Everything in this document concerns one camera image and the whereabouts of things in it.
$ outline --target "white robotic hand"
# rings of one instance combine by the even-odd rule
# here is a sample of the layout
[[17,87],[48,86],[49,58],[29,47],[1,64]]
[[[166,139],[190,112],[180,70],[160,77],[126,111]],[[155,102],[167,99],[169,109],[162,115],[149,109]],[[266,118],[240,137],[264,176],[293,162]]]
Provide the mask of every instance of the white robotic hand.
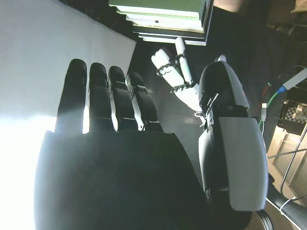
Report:
[[193,83],[194,79],[189,70],[187,59],[184,57],[185,43],[181,37],[178,37],[175,44],[181,71],[171,64],[170,57],[162,49],[152,56],[152,62],[158,69],[158,73],[173,87],[175,95],[192,110],[201,112],[198,97],[199,85]]

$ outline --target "red wire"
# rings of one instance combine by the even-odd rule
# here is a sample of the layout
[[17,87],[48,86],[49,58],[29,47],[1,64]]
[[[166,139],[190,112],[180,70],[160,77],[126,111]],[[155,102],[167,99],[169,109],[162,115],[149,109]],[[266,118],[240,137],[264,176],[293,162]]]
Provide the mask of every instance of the red wire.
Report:
[[260,104],[258,105],[257,109],[255,110],[254,115],[256,115],[257,111],[261,108],[261,105],[262,105],[262,102],[263,102],[264,95],[265,95],[265,93],[266,93],[266,91],[268,90],[269,87],[271,87],[271,85],[267,85],[267,87],[265,87],[265,89],[263,90],[261,102],[260,102]]

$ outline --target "brown object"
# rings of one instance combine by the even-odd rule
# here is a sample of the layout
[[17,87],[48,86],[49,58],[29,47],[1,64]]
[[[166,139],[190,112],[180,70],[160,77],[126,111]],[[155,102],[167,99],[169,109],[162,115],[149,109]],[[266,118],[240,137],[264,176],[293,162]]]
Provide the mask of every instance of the brown object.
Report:
[[292,13],[307,12],[307,0],[296,0]]

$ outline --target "black cable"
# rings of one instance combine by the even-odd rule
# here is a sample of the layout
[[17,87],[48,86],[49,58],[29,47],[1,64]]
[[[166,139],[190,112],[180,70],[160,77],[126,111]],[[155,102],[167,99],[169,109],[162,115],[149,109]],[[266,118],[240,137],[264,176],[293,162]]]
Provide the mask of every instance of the black cable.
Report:
[[281,186],[280,186],[280,193],[281,193],[282,197],[283,197],[284,199],[287,199],[287,200],[295,201],[295,200],[299,200],[299,199],[302,199],[302,198],[304,198],[305,196],[307,196],[307,193],[306,193],[305,195],[300,196],[300,197],[298,197],[298,198],[288,199],[288,198],[285,197],[284,194],[283,194],[283,185],[284,185],[284,182],[285,182],[286,177],[287,177],[287,175],[288,175],[288,173],[289,173],[289,170],[290,170],[290,167],[291,167],[291,165],[292,165],[292,163],[293,163],[294,157],[296,156],[296,153],[298,152],[297,150],[298,150],[299,146],[301,145],[301,143],[302,143],[302,141],[303,141],[303,139],[304,139],[306,133],[307,133],[307,128],[305,128],[304,133],[303,133],[303,135],[301,136],[301,139],[299,140],[299,143],[297,144],[297,146],[296,146],[296,148],[295,148],[295,150],[294,150],[294,153],[293,153],[293,155],[292,155],[292,158],[291,158],[291,160],[290,160],[290,162],[289,162],[289,164],[288,164],[288,168],[287,168],[287,170],[286,170],[286,172],[285,172],[285,174],[284,174],[284,176],[283,176],[282,184],[281,184]]
[[306,151],[306,150],[307,149],[299,149],[297,151],[283,152],[283,153],[279,153],[279,154],[276,154],[276,155],[269,156],[268,159],[271,159],[271,158],[274,158],[274,157],[283,156],[283,155],[287,155],[287,154],[291,154],[291,153],[295,153],[295,152],[302,152],[302,151]]

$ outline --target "white wall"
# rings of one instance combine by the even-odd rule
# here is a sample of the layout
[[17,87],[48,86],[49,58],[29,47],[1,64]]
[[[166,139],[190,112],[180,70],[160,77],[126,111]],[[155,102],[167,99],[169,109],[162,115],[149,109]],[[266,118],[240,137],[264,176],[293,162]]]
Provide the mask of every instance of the white wall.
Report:
[[134,47],[56,0],[0,0],[0,229],[35,230],[36,162],[69,62],[126,73]]
[[56,116],[73,58],[126,73],[135,42],[57,0],[0,1],[0,115]]

